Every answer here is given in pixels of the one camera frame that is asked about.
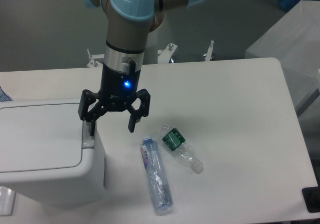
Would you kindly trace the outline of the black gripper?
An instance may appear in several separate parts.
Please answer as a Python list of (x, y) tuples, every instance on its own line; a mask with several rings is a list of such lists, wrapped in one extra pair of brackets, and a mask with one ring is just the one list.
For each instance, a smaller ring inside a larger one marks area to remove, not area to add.
[[(81, 121), (87, 122), (90, 136), (94, 136), (96, 121), (107, 112), (128, 110), (130, 113), (128, 129), (130, 133), (142, 117), (149, 115), (151, 95), (147, 89), (137, 91), (140, 71), (136, 63), (129, 63), (128, 72), (118, 72), (104, 65), (102, 68), (101, 86), (98, 93), (84, 89), (78, 108)], [(139, 99), (138, 109), (133, 102)]]

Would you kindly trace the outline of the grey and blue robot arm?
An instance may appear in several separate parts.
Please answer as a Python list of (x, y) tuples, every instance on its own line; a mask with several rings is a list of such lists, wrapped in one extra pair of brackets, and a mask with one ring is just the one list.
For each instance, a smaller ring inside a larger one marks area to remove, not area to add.
[(96, 121), (107, 112), (129, 111), (133, 132), (149, 114), (150, 94), (138, 89), (149, 33), (157, 29), (167, 10), (190, 7), (204, 0), (83, 0), (101, 7), (107, 17), (106, 51), (98, 92), (83, 90), (78, 114), (94, 135)]

